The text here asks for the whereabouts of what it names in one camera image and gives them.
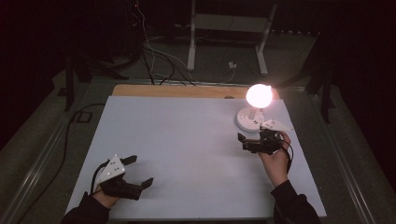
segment white plastic part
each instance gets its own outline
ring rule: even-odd
[[[258,133],[260,131],[260,124],[264,122],[264,114],[262,113],[262,109],[254,108],[254,107],[246,107],[236,114],[236,124],[238,127],[247,133]]]
[[[108,162],[108,165],[105,167],[103,172],[97,178],[97,183],[103,183],[111,178],[114,178],[117,175],[122,175],[125,173],[125,168],[122,165],[120,158],[117,155]]]
[[[269,119],[262,123],[262,127],[272,130],[272,131],[281,131],[281,132],[294,132],[294,129],[275,120]]]
[[[236,63],[235,62],[228,62],[228,66],[230,68],[236,68]]]

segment black sleeve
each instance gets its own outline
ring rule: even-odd
[[[64,216],[62,224],[106,224],[109,212],[110,209],[85,192],[79,206]]]
[[[277,186],[271,194],[275,197],[275,223],[320,223],[314,207],[303,194],[297,195],[290,181]]]

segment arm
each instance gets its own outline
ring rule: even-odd
[[[287,134],[279,132],[285,141],[283,148],[289,148],[290,139]],[[318,215],[303,194],[297,195],[288,180],[286,151],[278,150],[273,155],[259,153],[265,172],[274,186],[271,194],[276,200],[274,209],[275,223],[320,223]]]
[[[94,194],[84,193],[79,206],[64,216],[62,224],[105,224],[111,207],[118,199],[106,196],[98,186]]]

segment dark background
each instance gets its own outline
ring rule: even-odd
[[[117,26],[117,15],[124,13],[120,7],[123,0],[111,2],[114,5],[105,1],[95,4],[93,0],[1,1],[0,148],[52,91],[51,78],[64,70],[64,49],[70,43],[95,59],[111,61],[112,52],[120,46],[112,46],[109,43],[114,41],[109,40],[125,35]],[[190,1],[140,2],[147,24],[159,34],[174,36],[175,23],[184,26],[190,22]],[[232,15],[265,14],[268,12],[258,8],[269,4],[253,0],[198,2],[201,4],[197,11]],[[278,2],[272,28],[278,34],[293,31],[318,35],[307,60],[311,63],[303,72],[311,71],[313,65],[309,64],[315,63],[332,70],[332,83],[340,88],[389,183],[396,189],[392,141],[396,133],[392,116],[396,22],[392,10],[396,7],[390,1],[374,0]],[[105,20],[98,17],[99,11]],[[129,50],[135,48],[133,43]]]

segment robotic hand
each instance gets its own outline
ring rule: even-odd
[[[288,127],[277,120],[270,119],[260,124],[260,139],[246,139],[244,135],[238,133],[238,140],[242,143],[242,149],[250,151],[251,153],[267,153],[272,155],[274,152],[282,149],[285,150],[288,157],[288,170],[291,167],[293,156],[290,157],[287,148],[283,148],[283,139],[279,136],[278,132],[292,132],[293,128]]]
[[[144,189],[152,185],[154,178],[150,178],[141,183],[141,185],[128,184],[122,177],[125,175],[125,168],[123,165],[128,165],[135,162],[136,156],[131,156],[126,159],[120,159],[115,155],[111,160],[102,163],[95,171],[92,179],[91,193],[93,192],[94,179],[100,169],[105,167],[103,172],[96,180],[100,184],[105,195],[126,199],[139,200],[140,194]]]

